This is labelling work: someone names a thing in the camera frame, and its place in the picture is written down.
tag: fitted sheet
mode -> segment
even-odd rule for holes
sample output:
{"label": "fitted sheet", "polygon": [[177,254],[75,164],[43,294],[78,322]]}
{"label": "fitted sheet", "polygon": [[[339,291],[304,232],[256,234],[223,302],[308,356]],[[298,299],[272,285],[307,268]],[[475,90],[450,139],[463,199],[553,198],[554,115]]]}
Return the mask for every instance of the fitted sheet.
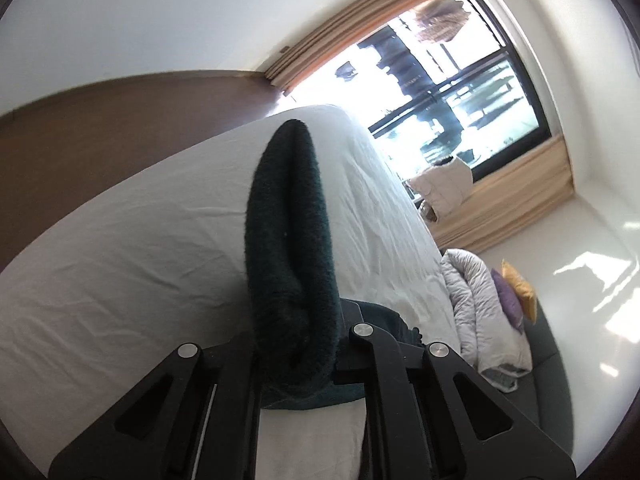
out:
{"label": "fitted sheet", "polygon": [[[318,155],[338,289],[456,351],[440,253],[373,145],[337,107],[297,108],[177,153],[55,224],[0,274],[0,418],[43,472],[169,352],[250,329],[246,200],[266,143],[304,121]],[[263,412],[259,479],[353,479],[364,402]]]}

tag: yellow pillow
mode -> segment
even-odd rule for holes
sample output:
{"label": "yellow pillow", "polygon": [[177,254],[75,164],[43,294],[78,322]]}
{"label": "yellow pillow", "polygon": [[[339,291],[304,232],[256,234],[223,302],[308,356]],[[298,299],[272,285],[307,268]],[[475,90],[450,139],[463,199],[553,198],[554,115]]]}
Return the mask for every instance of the yellow pillow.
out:
{"label": "yellow pillow", "polygon": [[520,306],[522,307],[522,313],[535,323],[538,316],[538,298],[536,291],[533,290],[531,284],[526,281],[520,273],[506,260],[502,261],[502,277],[506,280],[511,288],[516,293]]}

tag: orange curtain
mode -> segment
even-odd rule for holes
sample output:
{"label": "orange curtain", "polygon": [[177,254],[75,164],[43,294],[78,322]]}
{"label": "orange curtain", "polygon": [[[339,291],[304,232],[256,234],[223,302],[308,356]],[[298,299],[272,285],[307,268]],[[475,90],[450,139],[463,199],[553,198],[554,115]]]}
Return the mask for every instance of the orange curtain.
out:
{"label": "orange curtain", "polygon": [[265,75],[285,93],[332,57],[427,0],[357,0],[292,46]]}
{"label": "orange curtain", "polygon": [[555,136],[474,184],[454,213],[427,226],[441,250],[480,253],[545,217],[574,195],[563,136]]}

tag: folded dark teal cloth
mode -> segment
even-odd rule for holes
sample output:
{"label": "folded dark teal cloth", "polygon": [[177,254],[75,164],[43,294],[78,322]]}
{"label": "folded dark teal cloth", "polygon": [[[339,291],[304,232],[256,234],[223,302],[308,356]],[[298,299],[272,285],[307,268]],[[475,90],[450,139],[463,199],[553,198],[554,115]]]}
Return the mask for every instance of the folded dark teal cloth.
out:
{"label": "folded dark teal cloth", "polygon": [[[361,398],[361,384],[330,381],[342,313],[318,162],[301,121],[279,127],[260,158],[244,244],[262,404],[306,410]],[[396,339],[419,341],[388,308],[361,303],[361,310]]]}

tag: silver screw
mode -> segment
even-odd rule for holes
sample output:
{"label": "silver screw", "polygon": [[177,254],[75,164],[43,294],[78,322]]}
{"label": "silver screw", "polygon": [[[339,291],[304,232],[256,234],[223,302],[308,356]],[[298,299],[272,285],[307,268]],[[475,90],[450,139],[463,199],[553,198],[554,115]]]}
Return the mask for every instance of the silver screw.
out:
{"label": "silver screw", "polygon": [[361,337],[367,337],[373,334],[373,327],[367,323],[358,323],[353,327],[353,331]]}
{"label": "silver screw", "polygon": [[184,345],[180,345],[178,347],[178,355],[185,359],[189,357],[193,357],[198,353],[198,347],[193,343],[185,343]]}
{"label": "silver screw", "polygon": [[429,346],[429,352],[435,357],[446,357],[449,355],[449,347],[444,343],[433,343]]}

